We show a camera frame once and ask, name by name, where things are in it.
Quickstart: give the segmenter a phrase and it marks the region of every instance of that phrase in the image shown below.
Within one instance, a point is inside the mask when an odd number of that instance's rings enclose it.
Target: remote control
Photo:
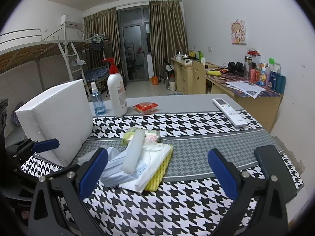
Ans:
[[[240,114],[235,111],[232,106],[225,102],[222,98],[213,98],[213,103],[225,114],[225,116],[230,120],[230,122],[236,128],[240,128],[247,125],[247,122],[244,120]]]

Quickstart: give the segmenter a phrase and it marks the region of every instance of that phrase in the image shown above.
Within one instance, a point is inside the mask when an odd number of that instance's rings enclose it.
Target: tile floor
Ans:
[[[160,82],[159,85],[152,85],[151,81],[130,82],[126,87],[126,98],[166,96],[170,91],[166,89],[166,84]],[[102,92],[103,100],[110,100],[109,95],[106,97],[107,90]]]

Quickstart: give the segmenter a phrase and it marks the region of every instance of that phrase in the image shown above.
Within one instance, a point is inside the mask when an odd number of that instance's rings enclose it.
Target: curtain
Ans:
[[[113,45],[115,64],[120,64],[120,41],[116,8],[99,11],[85,17],[83,25],[84,31],[88,33],[105,34],[106,38],[108,38]],[[87,54],[90,69],[102,66],[102,59],[102,52],[90,48]]]
[[[179,1],[150,2],[150,40],[154,75],[160,77],[164,74],[163,58],[170,63],[177,51],[188,52]]]

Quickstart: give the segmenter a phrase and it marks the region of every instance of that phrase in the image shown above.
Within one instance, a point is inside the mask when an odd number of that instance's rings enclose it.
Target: black and white houndstooth pattern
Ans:
[[[94,117],[90,137],[122,138],[133,126],[159,130],[161,137],[205,136],[262,128],[245,110],[238,113],[247,121],[244,128],[235,128],[222,112],[150,114],[117,117]]]
[[[303,182],[286,154],[282,155],[299,189]],[[61,167],[32,156],[22,171],[47,175]],[[259,165],[246,169],[253,177],[264,179]],[[162,182],[155,193],[142,195],[118,187],[104,187],[99,181],[89,198],[84,200],[92,217],[110,235],[208,235],[224,217],[231,203],[215,177]],[[74,224],[66,200],[59,203],[68,222]],[[248,225],[257,200],[252,198],[239,228]]]

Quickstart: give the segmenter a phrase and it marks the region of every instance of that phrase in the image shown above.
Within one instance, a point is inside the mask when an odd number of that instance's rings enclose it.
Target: cartoon girl painting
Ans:
[[[246,43],[245,22],[235,21],[231,23],[232,43]]]

